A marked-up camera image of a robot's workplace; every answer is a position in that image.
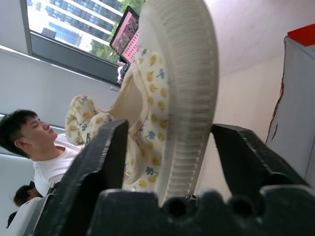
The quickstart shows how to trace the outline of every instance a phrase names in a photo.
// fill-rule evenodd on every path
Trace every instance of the tree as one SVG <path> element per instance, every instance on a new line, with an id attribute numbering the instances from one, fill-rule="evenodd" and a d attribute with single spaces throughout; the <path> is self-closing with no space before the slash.
<path id="1" fill-rule="evenodd" d="M 124 13 L 128 6 L 131 6 L 133 10 L 135 10 L 138 14 L 141 12 L 141 8 L 144 4 L 145 0 L 122 0 L 121 5 L 121 12 Z M 113 30 L 111 34 L 108 37 L 108 41 L 113 38 L 114 33 L 118 27 L 118 24 L 115 24 L 113 27 Z M 114 64 L 117 64 L 119 60 L 119 55 L 110 47 L 106 46 L 100 42 L 97 42 L 95 40 L 92 40 L 91 43 L 92 49 L 90 50 L 90 53 L 94 56 L 100 57 L 102 59 L 105 59 L 107 61 L 110 61 Z"/>

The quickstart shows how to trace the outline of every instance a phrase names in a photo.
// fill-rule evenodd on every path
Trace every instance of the ceiling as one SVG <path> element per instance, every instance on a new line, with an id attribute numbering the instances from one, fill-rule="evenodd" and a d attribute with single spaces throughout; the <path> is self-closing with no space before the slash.
<path id="1" fill-rule="evenodd" d="M 288 31 L 315 23 L 315 0 L 205 0 L 217 30 L 221 75 L 284 52 Z"/>

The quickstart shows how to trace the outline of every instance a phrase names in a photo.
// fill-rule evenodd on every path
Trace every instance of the computer screen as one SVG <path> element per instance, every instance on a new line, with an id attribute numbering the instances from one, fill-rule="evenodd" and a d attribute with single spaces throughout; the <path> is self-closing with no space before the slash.
<path id="1" fill-rule="evenodd" d="M 138 31 L 139 15 L 128 6 L 109 44 L 128 64 L 131 64 L 137 52 Z"/>

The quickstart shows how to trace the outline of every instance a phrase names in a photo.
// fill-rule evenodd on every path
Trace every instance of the glass window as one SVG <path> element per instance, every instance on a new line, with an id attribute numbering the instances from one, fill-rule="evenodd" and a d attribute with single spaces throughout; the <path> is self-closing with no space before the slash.
<path id="1" fill-rule="evenodd" d="M 44 28 L 56 32 L 55 40 L 88 52 L 94 56 L 117 63 L 118 55 L 109 47 L 109 42 L 126 9 L 127 1 L 73 0 L 76 6 L 63 0 L 28 0 L 28 17 L 30 29 L 42 33 Z M 141 10 L 144 0 L 129 0 L 128 4 L 137 12 Z M 107 5 L 116 11 L 105 8 Z"/>

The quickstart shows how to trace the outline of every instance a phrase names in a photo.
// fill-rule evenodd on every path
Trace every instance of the black hair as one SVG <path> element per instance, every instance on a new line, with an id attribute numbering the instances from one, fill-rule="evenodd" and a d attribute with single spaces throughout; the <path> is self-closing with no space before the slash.
<path id="1" fill-rule="evenodd" d="M 0 120 L 0 147 L 28 158 L 28 155 L 20 148 L 16 147 L 14 142 L 22 137 L 20 132 L 22 125 L 26 124 L 29 118 L 37 117 L 35 112 L 29 110 L 16 110 L 4 116 L 4 118 Z"/>
<path id="2" fill-rule="evenodd" d="M 12 223 L 12 221 L 13 221 L 13 219 L 14 219 L 16 213 L 18 213 L 18 212 L 16 211 L 16 212 L 12 213 L 12 214 L 9 216 L 8 225 L 7 225 L 6 228 L 9 228 L 9 226 L 10 226 L 10 224 Z"/>
<path id="3" fill-rule="evenodd" d="M 13 198 L 13 202 L 15 203 L 15 205 L 20 207 L 21 205 L 26 203 L 30 197 L 29 191 L 31 189 L 33 189 L 33 187 L 29 185 L 23 185 L 22 187 L 20 187 L 18 191 L 16 191 L 15 196 Z"/>

